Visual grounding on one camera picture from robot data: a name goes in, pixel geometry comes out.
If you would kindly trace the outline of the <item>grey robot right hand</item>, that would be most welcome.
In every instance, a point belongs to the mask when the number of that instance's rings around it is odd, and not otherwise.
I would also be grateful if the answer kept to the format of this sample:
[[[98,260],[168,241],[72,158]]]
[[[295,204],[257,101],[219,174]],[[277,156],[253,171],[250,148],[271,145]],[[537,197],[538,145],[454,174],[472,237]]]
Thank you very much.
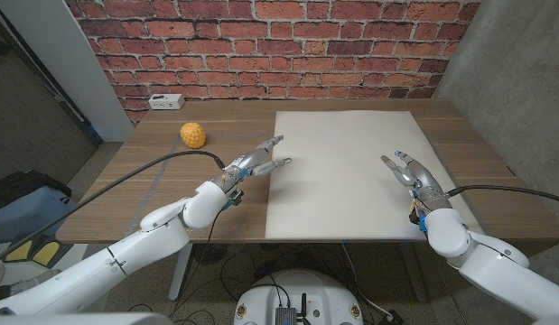
[[[381,160],[403,186],[414,191],[429,210],[452,208],[441,185],[427,168],[407,153],[396,151],[396,156],[405,162],[405,167],[395,164],[385,155],[381,156]]]

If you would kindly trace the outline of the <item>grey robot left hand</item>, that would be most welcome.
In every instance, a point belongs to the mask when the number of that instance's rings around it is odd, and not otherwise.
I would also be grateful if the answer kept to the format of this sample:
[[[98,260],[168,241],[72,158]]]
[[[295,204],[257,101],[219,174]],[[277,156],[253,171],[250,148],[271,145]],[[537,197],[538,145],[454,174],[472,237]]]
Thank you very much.
[[[221,176],[214,180],[221,189],[230,191],[240,181],[248,176],[264,176],[274,169],[283,167],[292,161],[291,158],[267,161],[267,156],[272,152],[275,145],[284,139],[282,135],[265,140],[259,144],[251,153],[237,157],[223,169]]]

